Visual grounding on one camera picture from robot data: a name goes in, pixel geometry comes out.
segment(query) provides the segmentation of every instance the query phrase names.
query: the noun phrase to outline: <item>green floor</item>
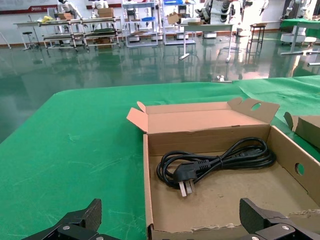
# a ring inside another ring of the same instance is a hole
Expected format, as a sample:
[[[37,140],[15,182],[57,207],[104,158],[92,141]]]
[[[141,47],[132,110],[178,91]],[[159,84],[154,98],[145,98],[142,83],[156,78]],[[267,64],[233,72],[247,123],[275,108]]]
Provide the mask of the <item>green floor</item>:
[[[183,46],[101,49],[90,53],[79,49],[22,51],[0,49],[0,142],[17,129],[53,94],[70,89],[99,88],[180,82],[211,82],[224,75],[228,80],[298,77],[320,74],[319,67],[307,67],[316,56],[279,56],[280,33],[267,33],[262,51],[245,49],[244,38],[233,39],[226,64],[227,37],[197,38],[188,45],[190,56],[179,60]]]

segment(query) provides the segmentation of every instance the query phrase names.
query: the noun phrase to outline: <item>black power cord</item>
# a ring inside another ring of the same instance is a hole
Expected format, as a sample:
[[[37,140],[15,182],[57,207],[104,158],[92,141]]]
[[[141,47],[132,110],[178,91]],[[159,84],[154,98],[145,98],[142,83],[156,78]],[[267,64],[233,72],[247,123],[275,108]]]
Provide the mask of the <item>black power cord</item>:
[[[240,145],[257,142],[254,145]],[[177,160],[185,160],[177,166],[174,173],[168,167]],[[186,151],[170,151],[161,159],[156,168],[158,178],[174,189],[181,189],[182,196],[194,192],[194,184],[210,172],[222,169],[260,169],[271,166],[276,155],[265,141],[257,137],[247,137],[236,142],[221,156],[198,155]]]

